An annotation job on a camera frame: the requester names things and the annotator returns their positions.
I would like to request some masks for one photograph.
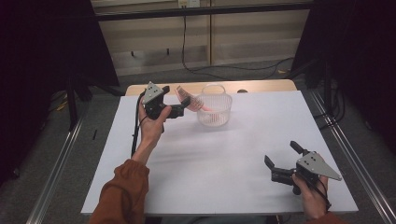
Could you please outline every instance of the wire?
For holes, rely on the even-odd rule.
[[[139,127],[142,126],[143,120],[145,120],[149,115],[146,115],[144,118],[142,118],[142,120],[140,120],[139,122]]]
[[[140,100],[142,99],[143,95],[145,94],[146,90],[144,90],[142,93],[140,93],[139,97],[137,98],[137,103],[136,103],[136,111],[135,111],[135,115],[134,115],[134,141],[132,142],[132,150],[131,150],[131,157],[134,155],[134,153],[136,152],[136,143],[137,143],[137,136],[139,136],[139,128],[140,125],[137,124],[137,122],[139,121],[139,104],[140,104]]]
[[[290,221],[290,219],[291,219],[291,215],[289,215],[289,216],[288,216],[288,218],[287,218],[286,220],[284,220],[284,221],[283,221],[283,224],[285,224],[285,223],[289,222],[289,221]]]
[[[341,99],[342,99],[342,104],[343,104],[342,109],[339,108],[339,107],[340,107],[339,101],[338,101],[338,98],[339,98],[338,93],[339,93],[339,92],[341,92]],[[320,130],[324,130],[324,129],[328,128],[328,127],[333,126],[334,124],[337,124],[337,123],[340,122],[340,121],[344,118],[344,116],[345,116],[345,113],[346,113],[345,95],[344,95],[344,93],[343,93],[342,91],[340,91],[339,88],[337,88],[336,94],[334,95],[334,101],[337,103],[337,106],[338,106],[337,114],[333,117],[333,120],[330,120],[329,123],[327,123],[326,125],[323,125],[322,127],[320,127],[320,128],[319,128]]]
[[[275,63],[273,65],[266,66],[266,67],[260,67],[260,68],[244,68],[244,67],[230,66],[230,65],[214,65],[214,66],[205,66],[205,67],[197,68],[197,69],[191,69],[191,68],[187,67],[186,62],[185,62],[185,53],[184,52],[185,52],[185,45],[186,45],[186,30],[187,30],[187,22],[186,22],[186,17],[185,16],[183,17],[183,20],[184,20],[184,32],[183,32],[183,47],[182,47],[182,51],[181,51],[181,62],[183,64],[183,67],[187,71],[189,71],[189,72],[191,72],[193,74],[206,75],[206,76],[217,77],[217,78],[220,78],[220,79],[225,79],[225,80],[232,81],[231,79],[229,79],[227,77],[219,77],[219,76],[216,76],[216,75],[213,75],[213,74],[209,74],[209,73],[201,73],[199,71],[202,71],[202,70],[205,70],[205,69],[209,69],[209,68],[232,68],[232,69],[240,69],[240,70],[248,70],[248,71],[260,71],[260,70],[270,69],[270,68],[274,67],[275,68],[274,71],[269,76],[262,78],[262,79],[267,79],[267,78],[269,78],[269,77],[271,77],[271,76],[273,76],[275,74],[277,67],[281,63],[294,59],[294,57],[289,57],[289,58],[283,59],[283,60],[281,60],[278,63]]]
[[[329,211],[329,208],[332,206],[332,204],[329,202],[329,199],[327,198],[327,189],[324,187],[324,184],[323,184],[320,180],[318,180],[318,181],[322,184],[325,193],[323,193],[322,191],[320,191],[320,190],[318,189],[318,187],[315,186],[314,184],[312,184],[304,175],[302,175],[302,174],[299,173],[299,172],[297,172],[297,174],[298,174],[303,180],[305,180],[305,182],[309,185],[309,187],[311,187],[311,189],[313,189],[314,191],[316,191],[316,192],[320,195],[320,197],[322,197],[322,198],[324,199],[324,201],[325,201],[325,203],[326,203],[326,212]]]

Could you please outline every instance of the plastic container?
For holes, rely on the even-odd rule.
[[[222,93],[206,93],[208,87],[219,87]],[[226,93],[224,87],[218,83],[207,84],[200,95],[199,100],[204,102],[204,106],[197,111],[198,121],[208,127],[219,127],[227,123],[230,119],[231,105],[233,98]]]

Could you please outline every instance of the finger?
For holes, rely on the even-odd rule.
[[[145,107],[143,107],[142,101],[143,101],[143,97],[142,97],[142,99],[140,99],[140,102],[139,102],[139,118],[141,118],[141,119],[147,115]]]
[[[325,176],[325,175],[321,175],[319,178],[319,181],[321,183],[323,183],[323,185],[321,183],[317,183],[317,188],[320,189],[320,191],[322,193],[325,193],[326,191],[328,191],[329,187],[328,187],[328,183],[329,183],[329,177]]]
[[[311,190],[306,185],[305,181],[297,176],[297,174],[293,174],[291,178],[293,179],[294,183],[300,188],[300,191],[303,195],[311,194]]]
[[[166,108],[161,111],[160,116],[157,118],[157,120],[161,123],[164,123],[166,121],[166,118],[168,118],[169,114],[171,113],[172,107],[168,105]]]

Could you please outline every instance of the black curtain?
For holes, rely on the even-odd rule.
[[[396,153],[396,4],[357,1],[341,48],[335,52],[334,76],[375,132]]]
[[[347,22],[353,8],[353,0],[317,0],[332,3],[327,7],[309,10],[300,44],[291,67],[291,72],[311,63],[304,70],[307,88],[315,88],[323,79],[325,64],[341,48]]]
[[[68,76],[119,82],[89,0],[0,1],[0,183],[13,176]]]

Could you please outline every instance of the metal rail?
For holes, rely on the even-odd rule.
[[[325,114],[326,110],[323,106],[324,102],[318,91],[311,91],[311,96],[314,99],[318,109],[321,113]],[[355,149],[350,145],[347,137],[344,135],[340,126],[336,123],[334,118],[326,116],[326,122],[331,125],[329,128],[332,131],[336,141],[338,142],[340,148],[343,150],[349,164],[352,166],[357,177],[361,181],[364,189],[372,200],[375,208],[377,209],[379,215],[384,220],[384,223],[392,224],[396,223],[396,216],[393,208],[388,202],[387,197],[384,195],[379,186],[372,179],[366,168],[364,167],[358,154],[356,154]]]
[[[47,209],[50,205],[50,200],[55,193],[56,186],[58,185],[58,181],[67,162],[67,158],[69,157],[70,152],[73,149],[73,145],[78,137],[82,121],[87,115],[88,107],[89,103],[85,103],[83,105],[83,108],[81,109],[81,116],[79,117],[77,124],[75,125],[74,129],[67,135],[64,146],[62,147],[61,153],[59,154],[58,160],[53,166],[49,178],[47,179],[47,183],[42,189],[37,201],[35,202],[35,207],[33,208],[26,224],[39,224],[43,221]]]

